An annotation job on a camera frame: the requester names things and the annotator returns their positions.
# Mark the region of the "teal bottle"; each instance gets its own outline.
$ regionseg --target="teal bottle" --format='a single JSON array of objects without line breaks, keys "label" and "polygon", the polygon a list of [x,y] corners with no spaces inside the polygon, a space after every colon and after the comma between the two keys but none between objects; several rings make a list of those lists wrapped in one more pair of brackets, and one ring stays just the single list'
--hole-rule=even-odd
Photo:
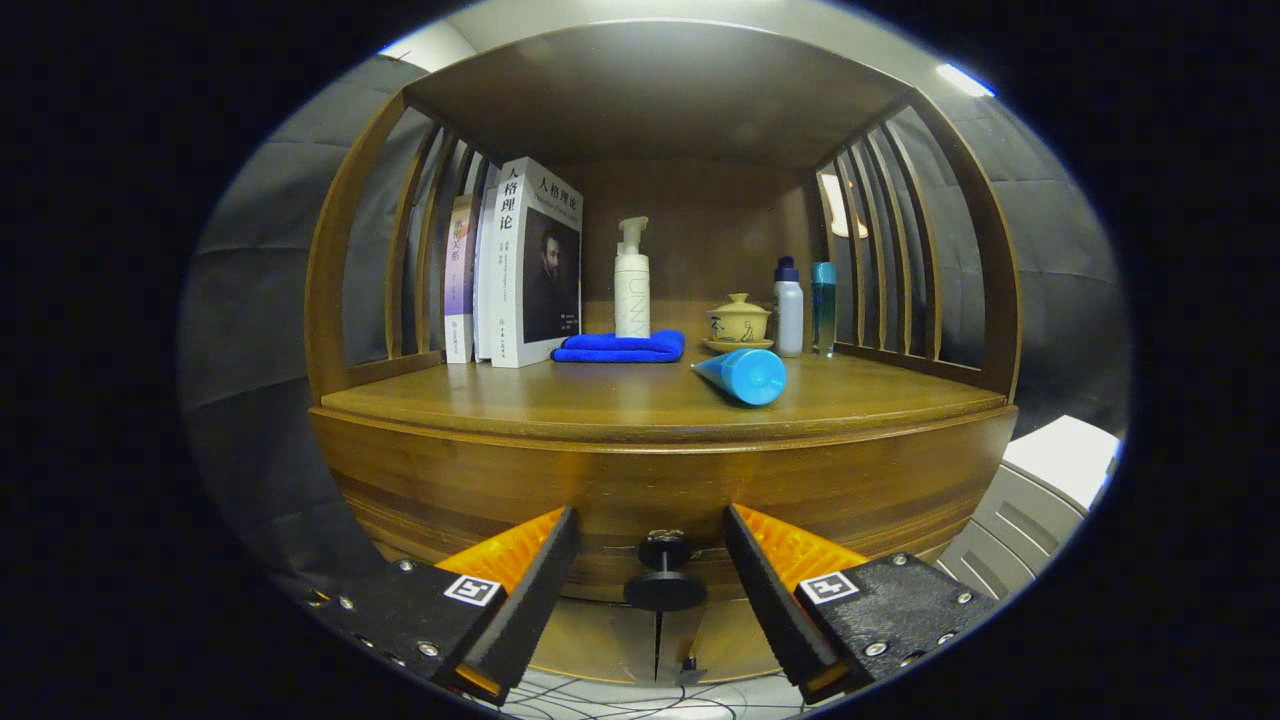
[{"label": "teal bottle", "polygon": [[836,351],[836,265],[813,264],[813,351],[831,357]]}]

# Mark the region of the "ceramic lid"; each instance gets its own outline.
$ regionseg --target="ceramic lid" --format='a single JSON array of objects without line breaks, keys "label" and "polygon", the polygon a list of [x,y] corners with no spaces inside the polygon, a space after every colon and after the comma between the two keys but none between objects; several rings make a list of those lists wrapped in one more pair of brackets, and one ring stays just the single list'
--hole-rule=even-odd
[{"label": "ceramic lid", "polygon": [[759,305],[753,305],[753,304],[748,302],[746,301],[746,296],[748,295],[750,295],[750,293],[748,293],[748,292],[731,292],[728,295],[728,299],[732,300],[732,302],[726,302],[724,305],[721,305],[719,307],[716,307],[714,310],[708,310],[708,313],[764,313],[765,315],[769,314],[769,311],[765,310],[764,307],[760,307]]}]

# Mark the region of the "orange gripper part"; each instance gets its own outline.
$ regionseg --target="orange gripper part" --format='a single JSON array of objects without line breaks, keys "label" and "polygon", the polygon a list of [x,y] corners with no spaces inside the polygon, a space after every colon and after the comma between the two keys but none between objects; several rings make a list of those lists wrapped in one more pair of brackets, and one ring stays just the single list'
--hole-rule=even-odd
[{"label": "orange gripper part", "polygon": [[733,503],[764,556],[773,565],[782,587],[795,592],[800,580],[867,562],[868,559],[808,530]]},{"label": "orange gripper part", "polygon": [[532,564],[563,507],[498,533],[435,564],[442,570],[502,583],[511,594]]}]

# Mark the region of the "book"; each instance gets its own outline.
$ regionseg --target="book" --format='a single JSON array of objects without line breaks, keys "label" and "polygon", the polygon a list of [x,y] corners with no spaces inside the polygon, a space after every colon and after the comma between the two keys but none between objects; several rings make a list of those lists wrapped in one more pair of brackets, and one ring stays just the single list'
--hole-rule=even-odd
[{"label": "book", "polygon": [[494,368],[522,368],[581,332],[582,196],[531,158],[498,183],[489,350]]},{"label": "book", "polygon": [[454,199],[445,234],[444,256],[444,361],[470,363],[474,347],[472,277],[475,232],[471,228],[472,197]]},{"label": "book", "polygon": [[489,327],[492,315],[490,286],[497,282],[495,264],[493,259],[493,231],[494,231],[494,204],[493,196],[498,190],[498,177],[502,168],[490,167],[485,178],[484,197],[480,210],[480,227],[476,228],[476,263],[475,278],[471,283],[474,292],[472,316],[475,319],[475,354],[476,361],[489,360],[493,352],[489,350]]}]

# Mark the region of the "saucer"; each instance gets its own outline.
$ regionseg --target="saucer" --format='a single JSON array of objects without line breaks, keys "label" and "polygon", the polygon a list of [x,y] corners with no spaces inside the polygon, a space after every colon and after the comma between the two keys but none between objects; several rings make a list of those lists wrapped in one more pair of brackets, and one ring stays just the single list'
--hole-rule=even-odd
[{"label": "saucer", "polygon": [[733,352],[735,350],[742,350],[744,347],[751,350],[768,350],[773,347],[773,341],[762,340],[760,342],[724,342],[719,340],[703,338],[703,345],[716,350],[717,352]]}]

